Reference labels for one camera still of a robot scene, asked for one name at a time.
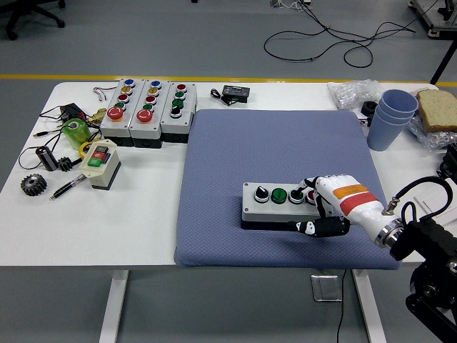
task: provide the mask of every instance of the gray floor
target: gray floor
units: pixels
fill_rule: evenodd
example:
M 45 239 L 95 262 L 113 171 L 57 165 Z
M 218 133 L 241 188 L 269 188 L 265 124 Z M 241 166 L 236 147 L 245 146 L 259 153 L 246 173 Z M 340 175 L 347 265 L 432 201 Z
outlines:
M 0 34 L 0 87 L 4 90 L 0 107 L 0 187 L 53 87 L 71 78 L 66 75 L 101 75 L 101 80 L 103 75 L 138 75 L 427 82 L 451 44 L 448 39 L 428 38 L 427 28 L 416 21 L 410 26 L 415 34 L 403 32 L 375 41 L 371 45 L 373 64 L 366 69 L 344 64 L 343 54 L 349 45 L 337 46 L 313 62 L 279 61 L 263 51 L 266 38 L 281 30 L 317 32 L 319 27 L 303 14 L 271 9 L 268 3 L 68 0 L 65 9 L 44 5 L 65 20 L 64 29 L 37 14 L 23 17 L 15 29 L 17 41 Z M 412 21 L 416 13 L 406 3 L 316 0 L 313 8 L 332 28 L 370 35 L 384 21 L 403 25 Z M 7 20 L 7 14 L 0 14 L 1 25 Z M 301 58 L 318 54 L 333 42 L 329 36 L 320 36 L 277 40 L 269 46 L 276 53 Z M 368 61 L 366 52 L 350 58 L 353 63 Z M 32 80 L 24 79 L 23 74 L 51 76 Z M 440 81 L 455 82 L 456 76 L 453 58 Z M 457 94 L 454 88 L 446 90 Z M 2 226 L 7 226 L 7 219 L 3 219 Z M 309 300 L 309 272 L 132 272 L 119 340 L 336 341 L 339 308 L 315 307 Z M 397 272 L 371 272 L 388 343 L 437 342 L 404 306 L 411 272 L 410 267 Z M 95 271 L 1 270 L 0 342 L 97 342 L 109 277 L 106 272 Z M 341 342 L 367 342 L 360 329 L 351 278 L 346 282 L 348 315 Z

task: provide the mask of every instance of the green tape roll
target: green tape roll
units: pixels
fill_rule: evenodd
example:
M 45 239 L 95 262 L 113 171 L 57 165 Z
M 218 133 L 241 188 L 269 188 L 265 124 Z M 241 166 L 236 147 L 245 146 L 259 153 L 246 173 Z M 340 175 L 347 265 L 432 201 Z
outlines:
M 86 143 L 87 139 L 91 136 L 86 123 L 78 118 L 66 121 L 62 132 L 69 140 L 71 147 L 75 150 L 79 150 L 81 144 Z

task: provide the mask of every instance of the plastic cup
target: plastic cup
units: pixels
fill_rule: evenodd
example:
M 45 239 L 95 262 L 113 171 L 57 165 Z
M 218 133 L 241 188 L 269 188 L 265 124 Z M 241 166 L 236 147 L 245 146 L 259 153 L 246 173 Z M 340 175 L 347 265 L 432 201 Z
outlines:
M 366 139 L 368 146 L 376 151 L 386 150 L 406 125 L 408 122 L 404 124 L 389 123 L 375 113 Z
M 411 118 L 414 116 L 414 113 L 412 113 L 411 116 L 406 117 L 406 118 L 398 118 L 396 116 L 389 116 L 380 106 L 376 107 L 374 113 L 377 114 L 378 116 L 380 116 L 382 119 L 384 119 L 388 123 L 392 123 L 392 124 L 409 123 Z
M 397 118 L 412 116 L 417 111 L 417 99 L 407 91 L 390 89 L 385 91 L 379 100 L 379 106 L 389 115 Z

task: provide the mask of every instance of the control box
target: control box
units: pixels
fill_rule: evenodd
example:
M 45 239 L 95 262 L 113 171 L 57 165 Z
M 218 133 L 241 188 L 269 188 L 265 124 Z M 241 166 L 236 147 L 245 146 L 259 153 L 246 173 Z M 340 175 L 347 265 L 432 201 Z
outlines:
M 143 91 L 143 79 L 121 79 L 100 124 L 101 133 L 119 146 L 133 146 L 129 126 Z
M 187 143 L 196 107 L 196 85 L 172 82 L 162 114 L 162 139 L 171 143 Z
M 271 223 L 309 222 L 321 216 L 316 208 L 312 188 L 295 192 L 296 184 L 243 184 L 243 228 L 268 229 Z M 333 216 L 333 207 L 323 202 L 327 216 Z
M 137 148 L 161 148 L 161 119 L 170 81 L 146 80 L 130 122 L 130 136 Z
M 79 169 L 91 182 L 92 188 L 108 191 L 121 167 L 117 145 L 109 139 L 93 141 Z

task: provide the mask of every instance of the plastic bag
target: plastic bag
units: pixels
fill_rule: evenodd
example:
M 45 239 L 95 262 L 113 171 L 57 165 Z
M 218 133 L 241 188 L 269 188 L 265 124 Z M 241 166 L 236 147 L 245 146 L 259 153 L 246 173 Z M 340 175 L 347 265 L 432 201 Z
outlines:
M 329 82 L 327 87 L 338 109 L 360 109 L 365 101 L 379 102 L 384 92 L 381 84 L 374 80 Z
M 457 143 L 457 132 L 425 132 L 422 124 L 422 119 L 419 116 L 414 116 L 408 123 L 409 131 L 411 131 L 417 140 L 429 151 L 444 148 L 445 146 Z

